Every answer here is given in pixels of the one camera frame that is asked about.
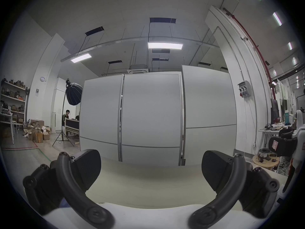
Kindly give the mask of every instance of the electrical outlet box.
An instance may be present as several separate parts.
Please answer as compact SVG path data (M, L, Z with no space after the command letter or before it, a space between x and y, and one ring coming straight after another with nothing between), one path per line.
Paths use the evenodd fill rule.
M240 96L243 98L248 98L251 96L251 85L248 81L243 81L241 83L238 84L239 86L239 92L240 92Z

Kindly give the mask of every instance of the light stand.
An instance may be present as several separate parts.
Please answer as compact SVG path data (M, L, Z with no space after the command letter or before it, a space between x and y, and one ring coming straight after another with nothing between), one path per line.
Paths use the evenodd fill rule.
M63 107L64 107L64 104L65 104L65 98L66 98L66 92L65 92L65 96L63 97ZM69 140L69 138L65 135L65 137L66 137L66 139L67 140L64 140L63 139L63 135L65 135L64 133L63 133L63 124L61 124L61 132L59 133L59 135L57 136L57 138L56 138L56 140L54 141L54 143L53 143L53 145L55 144L55 142L56 141L62 141L62 142L67 142L67 141L69 141L70 143L71 143L71 141Z

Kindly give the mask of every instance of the man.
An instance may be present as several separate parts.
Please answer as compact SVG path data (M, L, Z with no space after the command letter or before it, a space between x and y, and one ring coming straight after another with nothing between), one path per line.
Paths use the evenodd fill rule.
M65 126L65 118L69 119L69 114L70 114L70 110L67 109L66 113L63 115L63 118L62 118L62 126Z

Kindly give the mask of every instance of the ceiling vent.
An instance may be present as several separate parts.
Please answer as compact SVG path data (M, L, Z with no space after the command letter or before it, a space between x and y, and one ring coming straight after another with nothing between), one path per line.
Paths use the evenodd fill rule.
M168 59L159 59L159 58L153 58L153 61L168 61Z
M198 64L203 64L203 65L207 65L207 66L211 65L210 63L204 63L204 62L199 62Z
M132 64L127 72L128 74L144 74L148 73L149 70L146 64Z
M176 23L173 18L150 18L150 23Z
M152 49L153 53L170 53L170 49Z
M112 63L122 63L122 60L109 61L108 63L109 63L109 64L112 64Z
M90 30L90 31L88 31L88 32L86 32L85 34L87 35L87 36L90 36L90 35L92 35L92 34L95 34L95 33L97 33L97 32L100 32L100 31L104 31L104 28L101 26L101 27L97 27L97 28L95 28L95 29L93 29L93 30Z

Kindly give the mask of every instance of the white pillar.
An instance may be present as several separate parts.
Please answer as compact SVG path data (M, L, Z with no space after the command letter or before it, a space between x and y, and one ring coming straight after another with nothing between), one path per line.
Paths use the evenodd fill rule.
M30 89L29 101L27 106L28 119L42 119L48 121L50 118L49 114L47 119L43 119L43 103L46 98L50 98L50 100L52 100L52 96L50 96L49 94L49 96L45 96L45 92L49 76L53 75L51 74L51 72L55 64L55 60L59 54L59 51L63 46L63 43L64 40L56 33L52 37L51 41L49 42L48 46L46 47L44 53L42 54L39 60ZM44 82L40 81L41 77L45 78Z
M205 20L221 49L229 70L237 112L235 149L247 153L253 144L258 147L262 133L259 129L270 123L271 94L264 67L253 45L237 23L218 8L211 6ZM240 96L238 84L248 81L252 94L248 99Z

